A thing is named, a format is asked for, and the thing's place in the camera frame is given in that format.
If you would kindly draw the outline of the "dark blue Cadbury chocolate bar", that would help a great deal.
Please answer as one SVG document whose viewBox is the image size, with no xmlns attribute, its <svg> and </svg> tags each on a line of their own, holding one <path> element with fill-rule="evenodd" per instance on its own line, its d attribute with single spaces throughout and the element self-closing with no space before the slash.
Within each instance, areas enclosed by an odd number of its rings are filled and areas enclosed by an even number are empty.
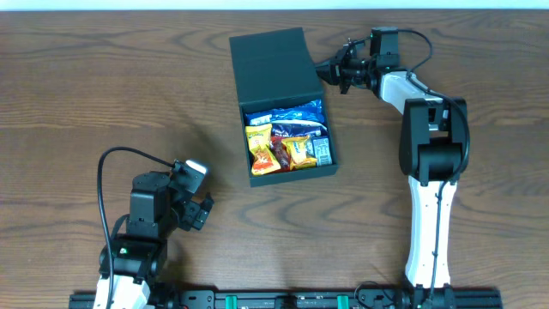
<svg viewBox="0 0 549 309">
<path fill-rule="evenodd" d="M 326 136 L 327 129 L 319 123 L 272 123 L 271 134 L 273 136 L 297 137 L 297 136 Z"/>
</svg>

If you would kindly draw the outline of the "small yellow candy packet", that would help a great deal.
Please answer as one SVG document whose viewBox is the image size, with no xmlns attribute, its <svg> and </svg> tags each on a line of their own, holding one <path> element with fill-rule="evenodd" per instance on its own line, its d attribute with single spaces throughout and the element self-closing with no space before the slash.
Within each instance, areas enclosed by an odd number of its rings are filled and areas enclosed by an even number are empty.
<svg viewBox="0 0 549 309">
<path fill-rule="evenodd" d="M 308 144 L 311 142 L 309 136 L 283 138 L 281 142 L 290 157 L 289 168 L 291 171 L 317 165 L 317 158 L 308 150 Z"/>
</svg>

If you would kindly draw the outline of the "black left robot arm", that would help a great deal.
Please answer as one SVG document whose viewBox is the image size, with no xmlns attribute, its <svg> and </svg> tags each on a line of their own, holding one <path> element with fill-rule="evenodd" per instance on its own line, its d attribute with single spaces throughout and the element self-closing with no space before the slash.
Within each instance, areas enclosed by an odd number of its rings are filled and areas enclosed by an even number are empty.
<svg viewBox="0 0 549 309">
<path fill-rule="evenodd" d="M 158 276 L 167 260 L 167 242 L 180 228 L 202 229 L 214 205 L 207 194 L 193 196 L 207 168 L 195 161 L 175 161 L 170 172 L 148 172 L 134 177 L 130 212 L 113 228 L 110 247 L 100 254 L 100 279 L 94 308 L 182 308 L 175 287 Z"/>
</svg>

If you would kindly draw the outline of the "red Hacks candy bag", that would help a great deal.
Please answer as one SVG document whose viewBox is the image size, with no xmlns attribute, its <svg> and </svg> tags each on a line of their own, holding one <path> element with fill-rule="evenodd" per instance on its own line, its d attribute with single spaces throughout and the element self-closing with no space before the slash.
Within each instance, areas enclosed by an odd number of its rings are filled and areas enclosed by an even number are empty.
<svg viewBox="0 0 549 309">
<path fill-rule="evenodd" d="M 290 171 L 291 156 L 288 154 L 286 146 L 282 143 L 282 137 L 272 136 L 270 150 L 281 166 L 281 172 Z"/>
</svg>

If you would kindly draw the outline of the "small dark blue box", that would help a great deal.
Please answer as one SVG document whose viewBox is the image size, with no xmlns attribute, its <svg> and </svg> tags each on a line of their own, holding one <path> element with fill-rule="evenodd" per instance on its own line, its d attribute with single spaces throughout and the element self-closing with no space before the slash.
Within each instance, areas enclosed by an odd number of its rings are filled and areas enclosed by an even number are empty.
<svg viewBox="0 0 549 309">
<path fill-rule="evenodd" d="M 312 146 L 319 167 L 333 164 L 329 147 L 329 138 L 327 136 L 314 137 L 312 139 Z"/>
</svg>

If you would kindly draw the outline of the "dark green box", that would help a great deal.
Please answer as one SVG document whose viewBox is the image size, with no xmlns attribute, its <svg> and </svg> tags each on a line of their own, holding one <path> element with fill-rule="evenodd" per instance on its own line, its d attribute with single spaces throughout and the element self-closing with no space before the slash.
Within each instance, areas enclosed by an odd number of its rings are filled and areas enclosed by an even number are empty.
<svg viewBox="0 0 549 309">
<path fill-rule="evenodd" d="M 248 114 L 320 100 L 329 139 L 330 165 L 262 176 L 249 173 L 250 185 L 275 185 L 336 174 L 338 158 L 323 85 L 307 49 L 303 29 L 296 27 L 235 36 L 229 39 L 229 45 L 243 126 L 247 125 Z"/>
</svg>

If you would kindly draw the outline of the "long blue snack bar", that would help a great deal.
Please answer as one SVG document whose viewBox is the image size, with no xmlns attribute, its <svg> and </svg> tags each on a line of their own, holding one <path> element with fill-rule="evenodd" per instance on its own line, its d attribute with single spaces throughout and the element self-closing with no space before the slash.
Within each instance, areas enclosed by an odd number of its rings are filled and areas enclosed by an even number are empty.
<svg viewBox="0 0 549 309">
<path fill-rule="evenodd" d="M 325 122 L 323 102 L 321 100 L 313 100 L 294 107 L 274 108 L 262 112 L 246 113 L 244 119 L 248 125 L 262 125 L 281 120 Z"/>
</svg>

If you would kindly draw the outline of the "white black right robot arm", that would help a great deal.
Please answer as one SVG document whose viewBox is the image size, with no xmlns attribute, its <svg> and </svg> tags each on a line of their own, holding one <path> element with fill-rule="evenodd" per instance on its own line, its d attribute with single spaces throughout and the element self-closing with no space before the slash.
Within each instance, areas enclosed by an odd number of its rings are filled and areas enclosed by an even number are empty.
<svg viewBox="0 0 549 309">
<path fill-rule="evenodd" d="M 317 75 L 346 94 L 372 91 L 401 115 L 399 165 L 412 198 L 411 243 L 405 276 L 429 298 L 450 284 L 449 218 L 457 183 L 468 165 L 467 104 L 428 88 L 401 66 L 398 27 L 374 27 L 315 65 Z"/>
</svg>

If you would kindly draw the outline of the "yellow orange snack packet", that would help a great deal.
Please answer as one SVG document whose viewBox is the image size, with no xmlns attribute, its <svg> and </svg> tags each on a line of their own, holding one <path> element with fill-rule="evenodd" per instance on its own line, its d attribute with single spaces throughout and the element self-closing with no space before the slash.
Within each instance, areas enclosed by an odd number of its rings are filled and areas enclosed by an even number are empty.
<svg viewBox="0 0 549 309">
<path fill-rule="evenodd" d="M 251 165 L 253 176 L 279 171 L 281 165 L 270 150 L 272 124 L 246 126 L 248 148 L 254 157 Z"/>
</svg>

